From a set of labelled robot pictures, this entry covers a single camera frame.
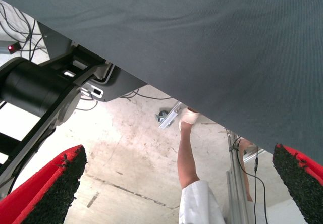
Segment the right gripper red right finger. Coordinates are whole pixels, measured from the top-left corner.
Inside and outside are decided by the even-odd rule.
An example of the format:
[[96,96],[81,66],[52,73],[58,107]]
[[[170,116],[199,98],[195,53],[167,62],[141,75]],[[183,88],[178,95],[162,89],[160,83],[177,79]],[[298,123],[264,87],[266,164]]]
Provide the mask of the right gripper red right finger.
[[277,144],[273,164],[307,223],[322,223],[322,165],[304,153]]

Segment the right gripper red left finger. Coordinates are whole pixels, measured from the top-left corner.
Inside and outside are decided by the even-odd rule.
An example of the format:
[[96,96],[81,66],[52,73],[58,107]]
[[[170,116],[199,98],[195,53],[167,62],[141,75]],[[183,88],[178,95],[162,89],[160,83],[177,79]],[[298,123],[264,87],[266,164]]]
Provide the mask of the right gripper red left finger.
[[86,163],[83,145],[57,155],[1,200],[1,223],[64,223]]

